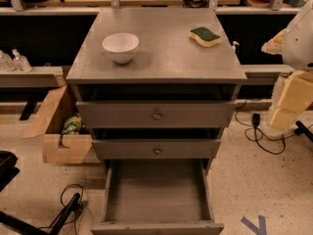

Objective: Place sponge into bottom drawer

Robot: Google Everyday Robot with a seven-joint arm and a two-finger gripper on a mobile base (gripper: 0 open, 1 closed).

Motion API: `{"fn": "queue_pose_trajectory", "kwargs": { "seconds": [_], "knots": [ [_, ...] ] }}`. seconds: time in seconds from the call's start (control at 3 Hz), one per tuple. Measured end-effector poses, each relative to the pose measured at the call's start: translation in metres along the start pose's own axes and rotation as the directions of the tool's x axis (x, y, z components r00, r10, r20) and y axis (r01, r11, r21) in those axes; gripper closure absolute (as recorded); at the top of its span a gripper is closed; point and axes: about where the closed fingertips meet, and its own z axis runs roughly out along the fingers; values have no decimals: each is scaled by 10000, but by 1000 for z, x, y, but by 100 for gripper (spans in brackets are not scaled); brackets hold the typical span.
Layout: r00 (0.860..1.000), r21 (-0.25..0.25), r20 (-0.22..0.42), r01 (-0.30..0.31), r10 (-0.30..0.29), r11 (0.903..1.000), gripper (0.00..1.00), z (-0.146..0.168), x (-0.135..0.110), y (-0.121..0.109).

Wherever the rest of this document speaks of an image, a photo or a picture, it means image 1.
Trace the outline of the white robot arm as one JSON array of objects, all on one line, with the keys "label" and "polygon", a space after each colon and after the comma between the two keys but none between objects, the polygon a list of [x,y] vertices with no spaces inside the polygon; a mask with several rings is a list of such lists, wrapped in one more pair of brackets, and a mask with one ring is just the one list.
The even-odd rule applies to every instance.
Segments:
[{"label": "white robot arm", "polygon": [[283,63],[293,68],[291,75],[275,83],[267,118],[270,129],[286,132],[313,103],[313,1],[306,2],[261,51],[281,55]]}]

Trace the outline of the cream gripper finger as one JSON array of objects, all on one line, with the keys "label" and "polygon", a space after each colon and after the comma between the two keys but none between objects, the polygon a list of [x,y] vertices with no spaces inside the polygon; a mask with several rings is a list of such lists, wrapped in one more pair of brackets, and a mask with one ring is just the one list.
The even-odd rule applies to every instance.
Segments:
[{"label": "cream gripper finger", "polygon": [[285,30],[282,29],[261,47],[261,51],[270,55],[281,55],[284,45]]},{"label": "cream gripper finger", "polygon": [[288,77],[277,79],[269,110],[269,125],[287,131],[313,103],[313,72],[295,71]]}]

